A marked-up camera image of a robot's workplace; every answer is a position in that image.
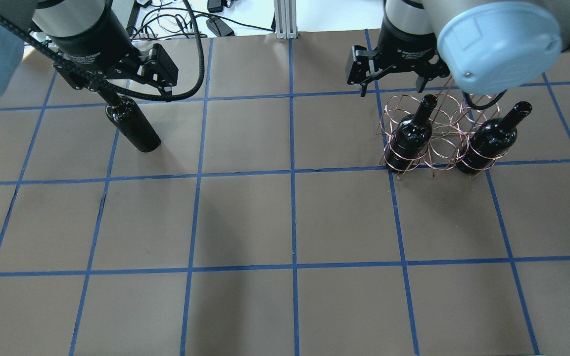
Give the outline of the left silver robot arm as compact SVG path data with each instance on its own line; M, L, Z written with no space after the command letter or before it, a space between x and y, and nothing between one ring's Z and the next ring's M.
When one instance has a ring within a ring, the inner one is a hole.
M138 50L110 0L0 0L0 16L23 30L36 25L73 65L109 80L130 79L171 95L179 70L160 45ZM0 24L0 97L22 61L24 43Z

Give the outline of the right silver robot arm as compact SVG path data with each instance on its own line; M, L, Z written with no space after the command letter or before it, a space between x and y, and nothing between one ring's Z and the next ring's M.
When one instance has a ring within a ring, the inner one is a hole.
M346 83L413 72L416 90L452 77L469 94L521 86L570 52L570 0L385 0L378 44L355 45Z

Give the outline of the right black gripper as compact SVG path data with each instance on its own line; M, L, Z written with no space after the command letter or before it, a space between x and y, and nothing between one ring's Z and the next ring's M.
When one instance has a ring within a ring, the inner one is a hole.
M435 47L436 36L433 32L411 34L390 22L383 22L377 50L368 50L361 45L351 47L345 68L345 81L350 86L358 87L360 96L364 97L368 85L382 78L388 71L414 71L418 75L416 90L421 93L430 81L450 75L445 62L429 62L436 54Z

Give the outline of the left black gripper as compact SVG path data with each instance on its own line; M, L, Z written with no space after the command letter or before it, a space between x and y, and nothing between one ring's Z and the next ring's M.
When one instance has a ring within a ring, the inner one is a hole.
M47 34L57 54L72 65L107 79L130 79L172 94L179 69L164 47L133 45L115 13L48 13ZM102 88L108 106L122 105L113 89Z

